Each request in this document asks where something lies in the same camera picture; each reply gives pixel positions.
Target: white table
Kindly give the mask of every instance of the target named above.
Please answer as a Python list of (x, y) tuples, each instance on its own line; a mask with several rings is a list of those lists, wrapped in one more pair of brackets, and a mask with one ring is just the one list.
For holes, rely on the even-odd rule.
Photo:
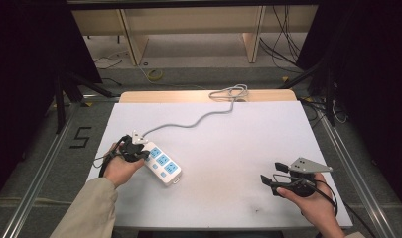
[[(228, 108), (229, 102), (117, 103), (96, 156), (133, 130), (143, 134), (165, 123), (192, 124), (207, 112)], [(304, 157), (325, 164), (300, 102), (237, 102), (232, 113), (207, 117), (196, 128), (164, 128), (146, 139), (172, 157), (183, 175), (177, 184), (165, 187), (147, 168), (140, 169), (118, 188), (116, 226), (148, 230), (312, 226), (293, 203), (273, 196), (260, 179), (277, 173), (275, 162), (290, 165)], [(92, 167), (88, 179), (98, 172)], [(341, 201), (331, 175), (324, 175)], [(342, 202), (338, 207), (340, 226), (351, 227)]]

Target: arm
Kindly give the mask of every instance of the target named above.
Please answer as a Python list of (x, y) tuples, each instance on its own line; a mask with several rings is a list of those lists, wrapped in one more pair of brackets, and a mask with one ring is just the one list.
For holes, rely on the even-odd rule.
[(120, 157), (111, 160), (104, 178), (86, 183), (51, 237), (111, 237), (116, 188), (128, 182), (143, 165), (143, 159), (134, 163)]
[[(315, 174), (316, 180), (325, 181), (322, 174)], [(318, 182), (317, 187), (328, 197), (332, 197), (330, 189), (323, 183)], [(343, 231), (337, 223), (333, 206), (320, 194), (313, 193), (309, 197), (299, 197), (290, 190), (279, 187), (281, 196), (294, 202), (302, 211), (306, 219), (312, 223), (326, 238), (344, 237)]]

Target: sleeve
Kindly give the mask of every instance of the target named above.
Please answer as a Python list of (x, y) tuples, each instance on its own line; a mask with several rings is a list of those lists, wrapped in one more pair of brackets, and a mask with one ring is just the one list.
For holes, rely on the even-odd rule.
[(86, 183), (52, 233), (58, 237), (111, 237), (115, 221), (117, 191), (107, 178)]
[(354, 232), (350, 235), (345, 236), (345, 238), (365, 238), (361, 232)]

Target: white power strip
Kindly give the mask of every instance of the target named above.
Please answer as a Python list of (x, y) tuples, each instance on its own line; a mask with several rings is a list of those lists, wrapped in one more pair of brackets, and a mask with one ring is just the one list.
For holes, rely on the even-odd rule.
[(168, 186), (177, 183), (182, 175), (182, 169), (169, 156), (167, 156), (154, 143), (145, 144), (144, 151), (149, 151), (150, 155), (145, 160), (145, 166), (148, 167), (164, 185)]

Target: human hand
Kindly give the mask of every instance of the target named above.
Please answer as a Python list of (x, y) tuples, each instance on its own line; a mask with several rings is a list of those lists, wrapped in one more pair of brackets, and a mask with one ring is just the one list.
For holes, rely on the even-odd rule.
[[(111, 146), (109, 151), (111, 151), (114, 147), (115, 144)], [(130, 163), (123, 160), (119, 156), (116, 156), (110, 161), (110, 163), (108, 163), (104, 172), (104, 177), (111, 180), (114, 183), (114, 186), (117, 188), (120, 185), (128, 182), (133, 174), (142, 166), (144, 166), (143, 159)]]
[[(324, 176), (320, 173), (315, 174), (315, 180), (325, 182)], [(331, 190), (322, 182), (317, 182), (317, 189), (332, 198)], [(278, 187), (277, 191), (282, 197), (294, 202), (306, 219), (318, 228), (324, 237), (344, 237), (337, 223), (334, 207), (323, 196), (315, 192), (311, 196), (300, 197), (282, 187)]]

